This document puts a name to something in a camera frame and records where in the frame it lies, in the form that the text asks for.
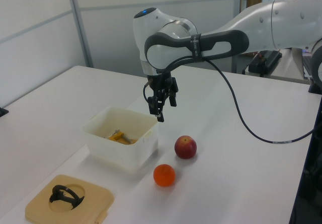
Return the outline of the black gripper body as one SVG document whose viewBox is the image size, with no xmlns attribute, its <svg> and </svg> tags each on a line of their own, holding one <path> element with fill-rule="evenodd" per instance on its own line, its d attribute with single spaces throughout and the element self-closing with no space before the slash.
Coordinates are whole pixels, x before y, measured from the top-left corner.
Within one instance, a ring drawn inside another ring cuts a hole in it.
<svg viewBox="0 0 322 224">
<path fill-rule="evenodd" d="M 177 93 L 179 91 L 176 78 L 172 77 L 171 73 L 148 75 L 147 79 L 150 81 L 149 86 L 154 92 L 169 90 Z"/>
</svg>

